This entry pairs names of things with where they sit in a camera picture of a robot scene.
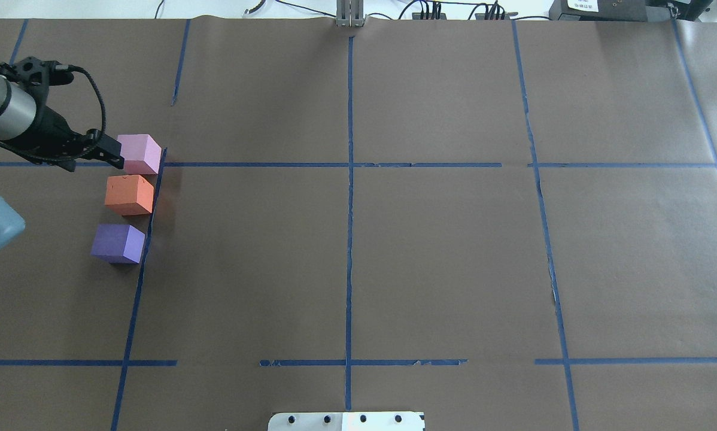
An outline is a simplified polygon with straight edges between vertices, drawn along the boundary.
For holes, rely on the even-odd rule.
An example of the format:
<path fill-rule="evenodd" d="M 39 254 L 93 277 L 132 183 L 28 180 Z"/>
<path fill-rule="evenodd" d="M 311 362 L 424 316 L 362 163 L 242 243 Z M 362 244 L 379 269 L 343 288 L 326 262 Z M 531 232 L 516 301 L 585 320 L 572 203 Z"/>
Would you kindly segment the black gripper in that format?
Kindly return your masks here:
<path fill-rule="evenodd" d="M 77 159 L 96 159 L 115 169 L 124 169 L 125 164 L 118 140 L 96 130 L 87 135 L 76 133 L 50 107 L 43 107 L 30 127 L 11 140 L 11 146 L 31 163 L 45 163 L 68 172 L 75 171 Z"/>

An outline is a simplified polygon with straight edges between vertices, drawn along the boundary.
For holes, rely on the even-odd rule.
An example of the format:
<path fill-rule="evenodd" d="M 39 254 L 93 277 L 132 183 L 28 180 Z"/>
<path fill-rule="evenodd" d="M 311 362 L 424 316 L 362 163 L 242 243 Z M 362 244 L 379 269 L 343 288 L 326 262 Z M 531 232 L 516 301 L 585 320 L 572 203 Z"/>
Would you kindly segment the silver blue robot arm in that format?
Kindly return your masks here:
<path fill-rule="evenodd" d="M 50 89 L 65 86 L 80 74 L 91 85 L 101 124 L 83 133 L 48 104 Z M 107 111 L 94 78 L 82 66 L 26 57 L 0 63 L 0 150 L 31 165 L 74 172 L 80 159 L 123 169 L 121 144 L 107 134 Z"/>

